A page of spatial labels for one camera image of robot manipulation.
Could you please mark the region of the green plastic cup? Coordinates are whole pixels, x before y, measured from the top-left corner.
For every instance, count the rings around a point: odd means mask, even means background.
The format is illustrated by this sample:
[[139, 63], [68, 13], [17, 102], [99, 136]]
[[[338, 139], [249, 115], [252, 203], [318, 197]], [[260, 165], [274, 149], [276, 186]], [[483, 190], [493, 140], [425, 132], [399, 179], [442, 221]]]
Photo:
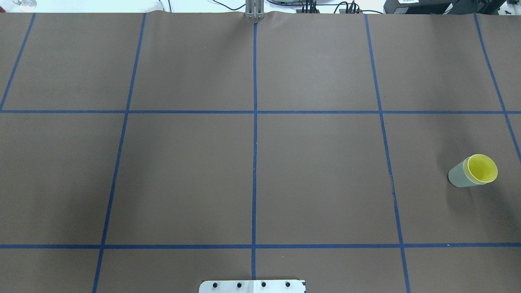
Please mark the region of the green plastic cup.
[[470, 157], [465, 158], [461, 163], [453, 167], [448, 172], [448, 180], [453, 186], [456, 186], [458, 188], [465, 188], [486, 184], [485, 182], [477, 180], [476, 178], [471, 176], [471, 173], [468, 170], [469, 159]]

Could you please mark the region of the yellow plastic cup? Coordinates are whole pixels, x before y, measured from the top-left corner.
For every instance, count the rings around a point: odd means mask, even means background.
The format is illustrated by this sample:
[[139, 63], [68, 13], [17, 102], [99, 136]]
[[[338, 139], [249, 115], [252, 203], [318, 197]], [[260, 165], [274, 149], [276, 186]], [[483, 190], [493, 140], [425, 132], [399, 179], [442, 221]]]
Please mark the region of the yellow plastic cup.
[[464, 175], [476, 185], [484, 185], [497, 179], [496, 163], [488, 156], [475, 154], [463, 161]]

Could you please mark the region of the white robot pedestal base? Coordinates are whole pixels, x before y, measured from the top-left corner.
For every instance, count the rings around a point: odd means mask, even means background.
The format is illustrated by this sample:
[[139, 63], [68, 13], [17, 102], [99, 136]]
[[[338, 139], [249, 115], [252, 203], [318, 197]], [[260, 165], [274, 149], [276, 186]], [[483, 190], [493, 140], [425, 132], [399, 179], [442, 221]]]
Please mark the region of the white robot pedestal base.
[[199, 293], [305, 293], [304, 280], [207, 280]]

